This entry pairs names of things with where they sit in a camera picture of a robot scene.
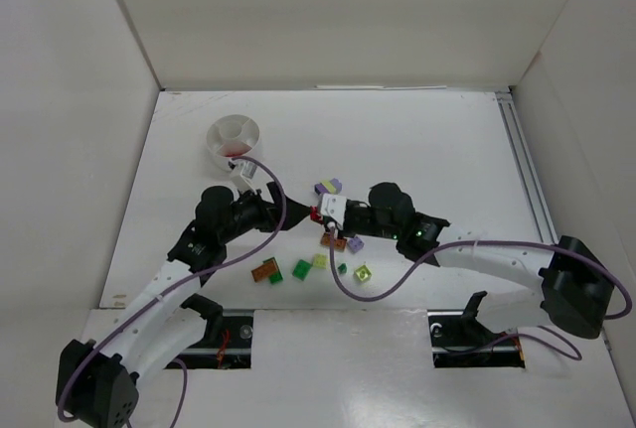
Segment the purple and yellow lego stack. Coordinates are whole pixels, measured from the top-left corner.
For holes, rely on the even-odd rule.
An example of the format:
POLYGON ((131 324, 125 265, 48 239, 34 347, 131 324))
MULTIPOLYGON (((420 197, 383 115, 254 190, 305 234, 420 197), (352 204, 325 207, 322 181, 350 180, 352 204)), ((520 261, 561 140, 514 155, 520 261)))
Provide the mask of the purple and yellow lego stack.
POLYGON ((314 185, 314 193, 317 196, 323 194, 339 195, 342 192, 343 185, 337 178, 322 180, 314 185))

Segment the red lego brick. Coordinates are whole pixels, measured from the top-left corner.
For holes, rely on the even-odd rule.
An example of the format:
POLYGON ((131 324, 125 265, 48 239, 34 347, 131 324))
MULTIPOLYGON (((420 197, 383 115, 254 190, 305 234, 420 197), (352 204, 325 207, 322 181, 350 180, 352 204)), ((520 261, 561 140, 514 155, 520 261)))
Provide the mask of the red lego brick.
POLYGON ((314 222, 318 222, 318 223, 322 222, 322 216, 317 207, 310 208, 310 219, 314 222))

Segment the small red lego piece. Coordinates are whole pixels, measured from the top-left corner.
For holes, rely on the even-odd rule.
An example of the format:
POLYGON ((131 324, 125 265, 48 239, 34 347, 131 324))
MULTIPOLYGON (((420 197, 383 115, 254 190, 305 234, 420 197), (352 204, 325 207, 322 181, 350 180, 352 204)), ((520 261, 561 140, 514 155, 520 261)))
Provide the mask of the small red lego piece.
POLYGON ((243 155, 244 153, 246 153, 246 150, 244 148, 239 148, 239 147, 226 148, 223 151, 224 156, 228 158, 240 156, 240 155, 243 155))

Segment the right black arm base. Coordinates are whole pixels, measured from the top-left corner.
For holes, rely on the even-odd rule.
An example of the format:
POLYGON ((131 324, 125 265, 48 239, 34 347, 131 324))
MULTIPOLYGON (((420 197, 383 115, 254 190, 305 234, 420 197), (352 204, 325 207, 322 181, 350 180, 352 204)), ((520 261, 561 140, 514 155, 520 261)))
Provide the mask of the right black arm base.
POLYGON ((427 313, 435 368, 526 367, 517 338, 496 343, 508 333, 493 333, 476 320, 486 295, 486 291, 474 293, 461 310, 427 313))

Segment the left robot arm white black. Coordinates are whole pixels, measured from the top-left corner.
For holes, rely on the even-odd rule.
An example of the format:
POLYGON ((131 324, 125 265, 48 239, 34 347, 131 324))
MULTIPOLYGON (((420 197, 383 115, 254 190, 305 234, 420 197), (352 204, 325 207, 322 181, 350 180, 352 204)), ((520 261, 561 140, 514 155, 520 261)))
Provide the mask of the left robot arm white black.
POLYGON ((200 291, 217 271, 232 266, 227 245, 255 229, 276 236, 309 217, 308 206, 270 182, 239 196, 224 186, 203 191, 194 219, 168 252, 158 273, 98 341, 70 341, 61 352, 58 416, 90 427, 122 427, 139 400, 140 384, 175 361, 187 347, 213 341, 223 307, 200 291))

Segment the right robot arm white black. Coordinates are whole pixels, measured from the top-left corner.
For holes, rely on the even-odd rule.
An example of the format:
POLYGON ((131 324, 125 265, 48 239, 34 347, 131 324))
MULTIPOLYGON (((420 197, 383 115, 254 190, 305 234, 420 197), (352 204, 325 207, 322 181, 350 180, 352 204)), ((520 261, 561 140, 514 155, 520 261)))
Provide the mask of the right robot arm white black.
POLYGON ((324 198, 322 214, 340 234, 391 239, 411 262, 475 271, 516 285, 497 294, 474 293, 463 317, 492 332, 550 323, 581 339, 599 337, 618 282, 579 239, 563 236, 546 245, 487 240, 448 220, 418 212, 397 184, 370 189, 366 201, 324 198))

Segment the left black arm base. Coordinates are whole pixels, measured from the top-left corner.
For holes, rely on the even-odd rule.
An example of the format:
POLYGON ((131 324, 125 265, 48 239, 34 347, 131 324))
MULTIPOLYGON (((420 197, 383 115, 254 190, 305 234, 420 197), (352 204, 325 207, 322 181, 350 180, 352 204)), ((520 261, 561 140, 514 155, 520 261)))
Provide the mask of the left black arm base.
POLYGON ((202 295, 193 295, 181 307, 196 314, 205 328, 177 359, 188 369, 232 370, 251 368, 254 311, 224 309, 202 295))

